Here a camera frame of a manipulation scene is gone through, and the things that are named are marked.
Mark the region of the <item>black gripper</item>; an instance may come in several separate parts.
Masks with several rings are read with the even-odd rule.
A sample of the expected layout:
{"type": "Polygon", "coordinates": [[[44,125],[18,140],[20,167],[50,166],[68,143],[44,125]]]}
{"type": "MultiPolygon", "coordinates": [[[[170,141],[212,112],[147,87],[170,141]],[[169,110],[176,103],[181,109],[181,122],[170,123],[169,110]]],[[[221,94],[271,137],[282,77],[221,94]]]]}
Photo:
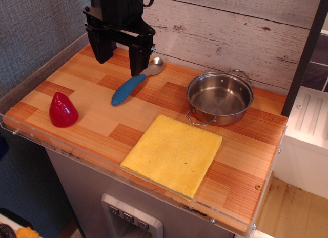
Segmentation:
{"type": "Polygon", "coordinates": [[[152,6],[144,0],[99,0],[95,7],[84,7],[86,31],[95,58],[100,64],[114,55],[116,43],[129,47],[131,76],[140,75],[148,67],[154,53],[155,30],[142,19],[144,8],[152,6]]]}

